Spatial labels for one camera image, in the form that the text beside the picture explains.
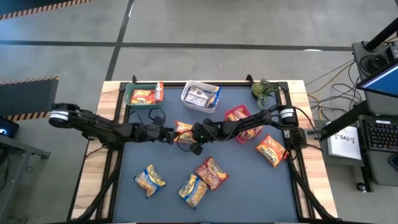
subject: blue table surface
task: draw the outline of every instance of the blue table surface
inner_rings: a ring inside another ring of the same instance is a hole
[[[224,87],[213,114],[184,107],[182,88],[165,88],[164,126],[175,128],[175,121],[188,124],[224,120],[224,112],[245,105],[254,114],[259,112],[248,87]],[[267,107],[277,103],[269,97]],[[149,110],[137,110],[145,123],[150,123]],[[132,114],[130,122],[138,121]],[[262,133],[244,144],[235,139],[208,143],[200,156],[181,151],[176,144],[161,142],[128,142],[124,147],[115,206],[114,222],[296,222],[297,213],[288,164],[282,161],[274,168],[255,150],[255,146],[270,134],[283,144],[282,131],[264,126]],[[212,156],[230,175],[221,187],[207,191],[196,210],[178,195],[190,174]],[[149,164],[155,165],[166,186],[146,199],[146,191],[135,181]]]

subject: white container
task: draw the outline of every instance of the white container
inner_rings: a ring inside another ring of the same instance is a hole
[[[217,101],[216,106],[213,107],[213,108],[202,108],[200,106],[192,105],[192,104],[186,103],[184,101],[185,97],[187,96],[188,90],[189,90],[189,88],[191,86],[199,88],[199,89],[201,89],[203,91],[211,92],[211,93],[213,93],[216,90],[217,86],[213,86],[213,85],[209,85],[209,84],[206,84],[206,83],[201,83],[201,82],[196,82],[196,81],[193,81],[193,80],[189,80],[187,82],[187,84],[185,84],[184,90],[182,91],[182,94],[181,94],[182,103],[184,104],[184,106],[186,108],[191,108],[191,109],[202,111],[202,112],[205,112],[205,113],[214,113],[214,111],[216,111],[216,107],[217,107],[218,101]]]

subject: monitor screen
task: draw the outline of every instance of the monitor screen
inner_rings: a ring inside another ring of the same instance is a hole
[[[372,91],[383,95],[398,97],[398,63],[392,63],[378,74],[365,79],[357,88],[364,91]]]

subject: green bowl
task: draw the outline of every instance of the green bowl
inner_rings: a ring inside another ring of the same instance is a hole
[[[130,104],[131,95],[134,90],[156,90],[156,85],[136,85],[134,83],[129,83],[126,87],[124,101],[128,106],[134,109],[153,109],[161,108],[163,106],[163,101],[160,103],[155,103],[153,105],[132,105]]]

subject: concrete floor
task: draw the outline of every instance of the concrete floor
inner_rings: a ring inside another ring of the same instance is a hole
[[[128,0],[96,0],[0,21],[0,40],[115,42]],[[124,42],[350,46],[368,40],[395,19],[393,0],[136,0]],[[0,45],[0,81],[60,76],[56,102],[96,110],[112,47]],[[309,82],[351,60],[351,52],[293,50],[121,49],[112,80],[236,80],[248,73],[270,80]],[[353,78],[358,76],[355,67]],[[313,91],[333,75],[307,87]],[[349,83],[342,73],[333,83]],[[327,86],[316,95],[336,91]],[[325,106],[348,109],[348,100]],[[326,111],[336,119],[339,111]],[[10,223],[62,222],[87,141],[78,131],[56,129],[47,120],[20,122],[18,139],[52,151],[48,161],[33,159],[25,175]],[[339,217],[395,223],[398,188],[375,185],[358,192],[358,172],[326,166]]]

